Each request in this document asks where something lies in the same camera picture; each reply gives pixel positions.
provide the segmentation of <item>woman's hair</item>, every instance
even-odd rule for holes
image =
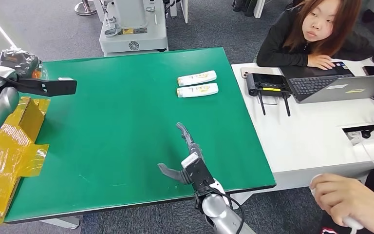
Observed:
[[[290,47],[290,51],[292,51],[298,45],[306,43],[302,32],[303,21],[322,1],[324,0],[305,0],[299,4],[302,6],[301,10],[283,47]],[[312,52],[314,54],[334,55],[342,47],[346,37],[353,29],[360,6],[361,0],[340,0],[339,9],[333,23],[332,34],[328,38],[312,42]]]

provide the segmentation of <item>yellow wrapped box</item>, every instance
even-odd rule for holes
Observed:
[[[35,145],[49,100],[21,97],[0,128],[0,223],[21,176],[39,175],[49,145]]]

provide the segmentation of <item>green table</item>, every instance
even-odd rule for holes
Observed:
[[[192,197],[191,185],[157,167],[181,169],[188,156],[178,121],[226,191],[275,186],[223,48],[44,66],[51,79],[76,79],[77,92],[51,98],[37,139],[50,144],[42,171],[21,180],[5,222]],[[219,93],[177,97],[177,77],[209,70],[217,73]]]

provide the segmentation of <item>white tube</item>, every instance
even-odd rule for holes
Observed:
[[[191,76],[178,77],[177,82],[179,86],[186,86],[192,84],[200,84],[209,81],[213,81],[217,78],[215,71],[203,72],[199,74],[194,74]]]
[[[200,97],[219,92],[219,87],[216,83],[202,84],[197,86],[182,87],[177,89],[177,96],[179,98]]]

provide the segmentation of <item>woman's hand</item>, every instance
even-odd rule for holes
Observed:
[[[336,224],[345,226],[342,219],[350,216],[374,233],[374,192],[358,180],[322,174],[310,188],[315,189],[316,202]]]
[[[311,54],[307,56],[307,66],[317,67],[322,70],[332,69],[335,65],[332,63],[332,59],[327,55],[315,55]]]

